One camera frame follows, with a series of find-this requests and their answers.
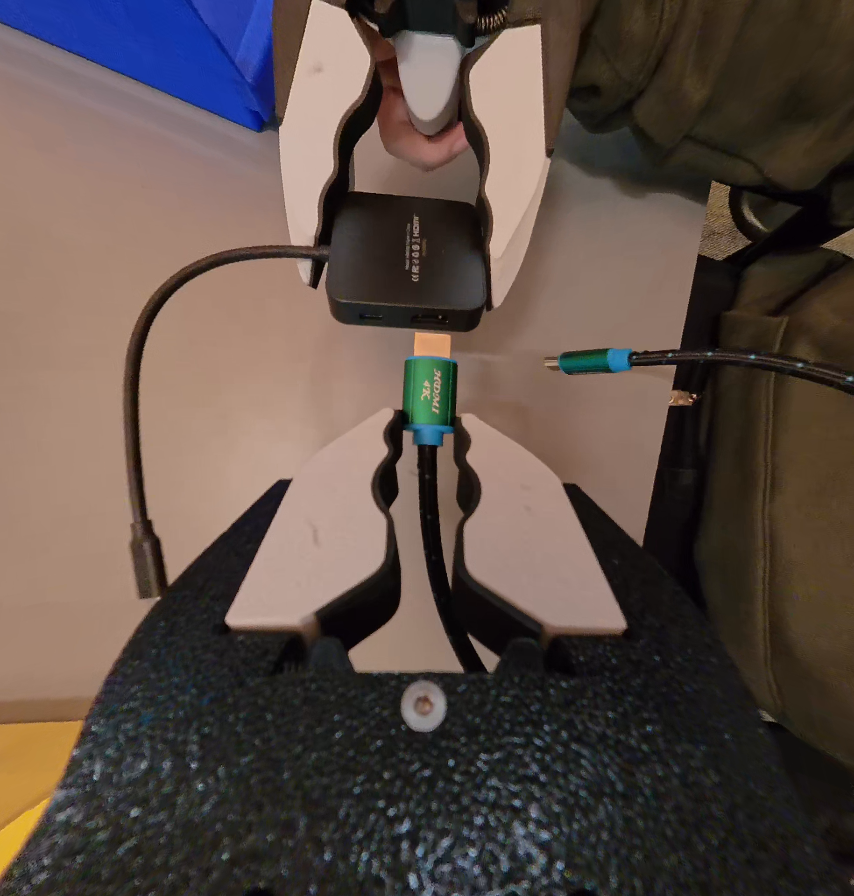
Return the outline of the white desk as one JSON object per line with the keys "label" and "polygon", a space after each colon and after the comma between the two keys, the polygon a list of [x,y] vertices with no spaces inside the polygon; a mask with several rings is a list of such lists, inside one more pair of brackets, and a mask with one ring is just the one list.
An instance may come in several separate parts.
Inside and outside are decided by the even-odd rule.
{"label": "white desk", "polygon": [[[500,309],[455,337],[459,408],[645,532],[672,373],[543,358],[677,345],[709,192],[567,118]],[[85,714],[149,609],[129,550],[121,383],[174,271],[283,243],[278,139],[0,24],[0,722]],[[181,289],[141,386],[150,515],[177,577],[278,479],[397,407],[407,330],[346,327],[292,262]]]}

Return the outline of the blue plastic bin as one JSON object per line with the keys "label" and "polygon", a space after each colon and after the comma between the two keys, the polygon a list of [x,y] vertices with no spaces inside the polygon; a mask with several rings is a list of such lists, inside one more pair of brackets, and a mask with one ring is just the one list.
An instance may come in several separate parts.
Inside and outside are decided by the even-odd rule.
{"label": "blue plastic bin", "polygon": [[275,118],[271,1],[0,1],[0,23],[259,132]]}

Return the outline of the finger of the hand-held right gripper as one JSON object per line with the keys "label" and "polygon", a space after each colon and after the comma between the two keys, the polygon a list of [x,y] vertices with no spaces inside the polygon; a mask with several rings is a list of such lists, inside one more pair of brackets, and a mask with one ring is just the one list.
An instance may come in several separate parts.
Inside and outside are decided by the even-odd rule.
{"label": "finger of the hand-held right gripper", "polygon": [[533,235],[571,77],[571,2],[508,2],[460,78],[477,158],[476,207],[488,265],[486,308],[513,285]]}
{"label": "finger of the hand-held right gripper", "polygon": [[353,185],[382,96],[369,29],[343,2],[274,1],[273,58],[289,237],[319,249]]}

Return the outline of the black adapter hub with cable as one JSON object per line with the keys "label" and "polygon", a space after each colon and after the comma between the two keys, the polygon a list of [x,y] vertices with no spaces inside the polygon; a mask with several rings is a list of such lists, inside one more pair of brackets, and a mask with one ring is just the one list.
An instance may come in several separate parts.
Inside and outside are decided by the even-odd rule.
{"label": "black adapter hub with cable", "polygon": [[152,324],[192,280],[231,264],[265,260],[301,261],[311,263],[315,275],[326,272],[331,315],[346,325],[466,332],[476,328],[490,293],[474,206],[371,193],[349,194],[325,245],[230,248],[188,263],[169,277],[136,319],[122,381],[129,544],[140,599],[160,598],[168,587],[162,545],[148,513],[141,456],[141,363]]}

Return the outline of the yellow cardboard box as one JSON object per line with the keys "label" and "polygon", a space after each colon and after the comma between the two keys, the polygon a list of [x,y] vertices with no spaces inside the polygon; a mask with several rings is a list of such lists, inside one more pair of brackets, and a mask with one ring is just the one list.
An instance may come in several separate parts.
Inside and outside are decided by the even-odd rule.
{"label": "yellow cardboard box", "polygon": [[83,725],[81,721],[0,724],[0,831],[50,797]]}

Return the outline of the person's right hand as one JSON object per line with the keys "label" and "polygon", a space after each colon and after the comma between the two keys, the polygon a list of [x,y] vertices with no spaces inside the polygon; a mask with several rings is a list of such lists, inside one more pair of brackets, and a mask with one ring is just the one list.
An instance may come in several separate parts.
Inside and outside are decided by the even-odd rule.
{"label": "person's right hand", "polygon": [[429,172],[454,161],[470,148],[460,122],[433,136],[424,135],[416,129],[409,117],[393,56],[377,62],[377,71],[382,97],[376,122],[382,143],[390,155]]}

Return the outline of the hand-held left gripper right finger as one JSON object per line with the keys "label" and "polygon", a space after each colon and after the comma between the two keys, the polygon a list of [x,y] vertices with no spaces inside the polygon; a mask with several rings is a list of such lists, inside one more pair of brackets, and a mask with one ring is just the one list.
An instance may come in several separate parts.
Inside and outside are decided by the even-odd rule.
{"label": "hand-held left gripper right finger", "polygon": [[455,616],[483,646],[620,636],[627,621],[559,477],[472,413],[455,423]]}

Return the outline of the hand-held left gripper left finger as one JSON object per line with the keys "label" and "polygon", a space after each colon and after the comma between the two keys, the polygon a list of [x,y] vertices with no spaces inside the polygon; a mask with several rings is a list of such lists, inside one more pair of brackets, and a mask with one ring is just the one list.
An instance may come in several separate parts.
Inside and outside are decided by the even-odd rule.
{"label": "hand-held left gripper left finger", "polygon": [[231,631],[364,641],[392,619],[402,426],[401,412],[381,409],[300,469],[227,612]]}

